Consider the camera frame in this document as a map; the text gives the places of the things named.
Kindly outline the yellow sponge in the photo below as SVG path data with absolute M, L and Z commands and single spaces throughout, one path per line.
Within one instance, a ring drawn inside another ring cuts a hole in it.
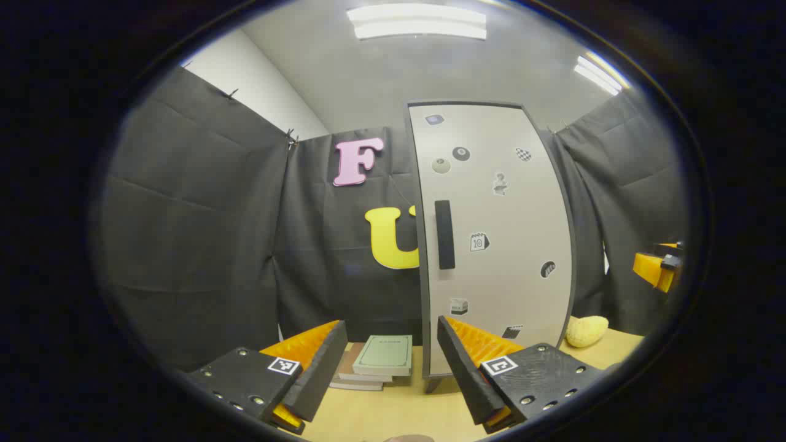
M 570 316 L 565 330 L 565 341 L 576 349 L 590 347 L 600 341 L 609 327 L 609 320 L 602 316 L 575 318 Z

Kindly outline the green book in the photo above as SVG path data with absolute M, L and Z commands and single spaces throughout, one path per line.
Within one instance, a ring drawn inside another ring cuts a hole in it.
M 363 345 L 353 370 L 357 374 L 410 376 L 413 337 L 411 335 L 371 335 Z

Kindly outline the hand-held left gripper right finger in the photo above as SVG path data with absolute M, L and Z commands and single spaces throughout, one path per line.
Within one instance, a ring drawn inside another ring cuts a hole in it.
M 515 344 L 441 316 L 437 341 L 472 420 L 492 434 L 575 401 L 605 375 L 547 343 Z

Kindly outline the black door handle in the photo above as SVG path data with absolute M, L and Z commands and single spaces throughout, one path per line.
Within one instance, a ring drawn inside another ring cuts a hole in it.
M 455 269 L 454 227 L 449 200 L 434 202 L 438 265 L 440 269 Z

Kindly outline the ceiling light panel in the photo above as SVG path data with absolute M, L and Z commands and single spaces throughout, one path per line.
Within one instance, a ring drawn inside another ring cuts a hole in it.
M 346 11 L 359 40 L 377 37 L 436 36 L 485 40 L 488 18 L 481 12 L 425 3 L 389 3 Z
M 612 96 L 631 89 L 631 84 L 597 53 L 586 52 L 579 55 L 574 72 Z

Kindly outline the black backdrop cloth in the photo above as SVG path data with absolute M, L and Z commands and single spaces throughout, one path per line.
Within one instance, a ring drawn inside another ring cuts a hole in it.
M 634 254 L 681 241 L 691 209 L 664 120 L 621 93 L 558 133 L 576 263 L 572 314 L 644 335 L 666 317 L 632 275 Z M 99 246 L 115 302 L 162 363 L 194 369 L 332 320 L 348 339 L 426 344 L 420 269 L 385 268 L 365 213 L 394 207 L 393 243 L 418 243 L 411 143 L 402 125 L 288 144 L 261 115 L 185 68 L 131 112 L 100 203 Z

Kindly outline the brown book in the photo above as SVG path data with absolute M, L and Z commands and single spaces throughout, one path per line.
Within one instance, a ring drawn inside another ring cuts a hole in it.
M 395 370 L 372 358 L 371 351 L 364 352 L 365 343 L 351 343 L 343 353 L 336 372 L 336 379 L 347 382 L 390 383 Z

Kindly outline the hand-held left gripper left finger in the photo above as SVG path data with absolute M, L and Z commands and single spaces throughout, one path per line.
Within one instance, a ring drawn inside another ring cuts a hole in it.
M 334 320 L 266 349 L 237 347 L 189 373 L 189 381 L 258 422 L 300 435 L 314 420 L 348 337 Z

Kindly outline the white book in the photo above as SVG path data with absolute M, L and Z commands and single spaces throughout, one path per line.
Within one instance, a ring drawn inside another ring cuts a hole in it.
M 354 391 L 382 391 L 383 382 L 377 381 L 356 381 L 342 378 L 334 378 L 329 384 L 331 388 Z

